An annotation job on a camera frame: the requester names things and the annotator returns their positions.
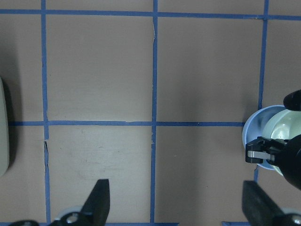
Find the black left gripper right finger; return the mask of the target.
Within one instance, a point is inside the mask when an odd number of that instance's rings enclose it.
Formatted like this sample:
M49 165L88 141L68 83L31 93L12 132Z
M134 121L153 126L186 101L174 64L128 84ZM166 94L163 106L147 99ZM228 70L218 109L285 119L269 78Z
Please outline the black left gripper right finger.
M244 181L242 211L252 226L299 226L301 215L285 213L255 181Z

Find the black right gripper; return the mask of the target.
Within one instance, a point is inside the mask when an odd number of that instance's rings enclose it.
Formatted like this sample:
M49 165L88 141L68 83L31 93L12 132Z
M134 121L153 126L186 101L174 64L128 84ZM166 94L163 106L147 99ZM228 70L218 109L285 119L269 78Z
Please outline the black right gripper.
M301 91L297 90L284 98L287 110L301 110ZM292 139L271 139L257 137L245 145L245 161L247 163L263 163L280 168L284 178L294 187L301 188L301 136Z

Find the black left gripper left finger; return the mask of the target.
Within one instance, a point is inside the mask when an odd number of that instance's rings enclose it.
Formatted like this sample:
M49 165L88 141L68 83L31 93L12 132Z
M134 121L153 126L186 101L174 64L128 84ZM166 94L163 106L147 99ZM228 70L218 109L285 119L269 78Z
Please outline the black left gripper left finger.
M104 226L110 211L110 184L99 179L79 211L66 213L50 226Z

